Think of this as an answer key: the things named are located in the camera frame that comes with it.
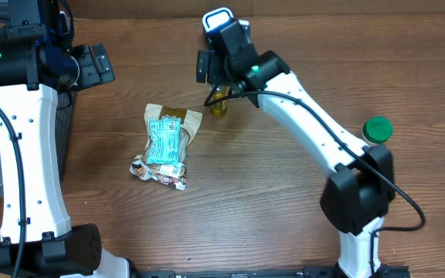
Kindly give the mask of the yellow liquid bottle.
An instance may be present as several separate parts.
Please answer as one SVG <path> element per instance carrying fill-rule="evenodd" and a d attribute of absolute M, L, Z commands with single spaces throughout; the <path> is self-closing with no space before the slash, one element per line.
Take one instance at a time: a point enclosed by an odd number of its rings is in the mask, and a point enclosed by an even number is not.
<path fill-rule="evenodd" d="M 212 95 L 210 101 L 219 100 L 222 97 L 227 96 L 229 93 L 229 87 L 227 86 L 218 86 L 215 93 Z M 215 103 L 209 107 L 211 113 L 215 117 L 224 117 L 227 112 L 227 101 L 223 100 L 218 103 Z"/>

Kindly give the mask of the brown teal snack bag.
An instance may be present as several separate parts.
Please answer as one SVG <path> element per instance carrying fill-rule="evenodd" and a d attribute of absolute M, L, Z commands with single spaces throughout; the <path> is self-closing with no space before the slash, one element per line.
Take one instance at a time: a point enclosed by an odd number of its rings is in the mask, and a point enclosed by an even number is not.
<path fill-rule="evenodd" d="M 202 113 L 149 103 L 144 123 L 147 143 L 130 173 L 142 181 L 153 180 L 179 191 L 187 184 L 186 155 L 202 123 Z"/>

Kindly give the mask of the green lid jar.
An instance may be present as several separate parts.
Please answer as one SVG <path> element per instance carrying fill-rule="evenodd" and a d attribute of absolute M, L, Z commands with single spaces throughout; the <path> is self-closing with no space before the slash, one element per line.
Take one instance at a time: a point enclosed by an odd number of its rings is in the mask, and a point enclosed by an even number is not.
<path fill-rule="evenodd" d="M 362 126 L 362 136 L 370 145 L 384 144 L 392 133 L 391 122 L 381 116 L 371 117 Z"/>

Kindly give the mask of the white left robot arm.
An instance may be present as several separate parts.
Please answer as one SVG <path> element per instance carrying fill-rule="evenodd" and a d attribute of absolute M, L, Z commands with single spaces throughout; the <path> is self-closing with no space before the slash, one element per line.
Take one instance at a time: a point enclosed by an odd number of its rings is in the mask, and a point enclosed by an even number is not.
<path fill-rule="evenodd" d="M 114 80 L 105 49 L 73 44 L 65 1 L 10 1 L 0 36 L 0 273 L 13 277 L 134 277 L 92 223 L 73 225 L 56 149 L 59 96 Z"/>

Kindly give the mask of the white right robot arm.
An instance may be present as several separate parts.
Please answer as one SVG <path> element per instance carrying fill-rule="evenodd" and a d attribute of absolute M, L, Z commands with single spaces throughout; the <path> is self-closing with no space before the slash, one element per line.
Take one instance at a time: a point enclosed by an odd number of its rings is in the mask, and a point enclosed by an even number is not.
<path fill-rule="evenodd" d="M 349 133 L 305 91 L 290 67 L 274 52 L 219 54 L 201 50 L 196 79 L 233 89 L 284 125 L 307 149 L 327 179 L 320 206 L 339 231 L 334 266 L 306 267 L 308 277 L 395 277 L 380 262 L 379 232 L 395 198 L 392 155 Z"/>

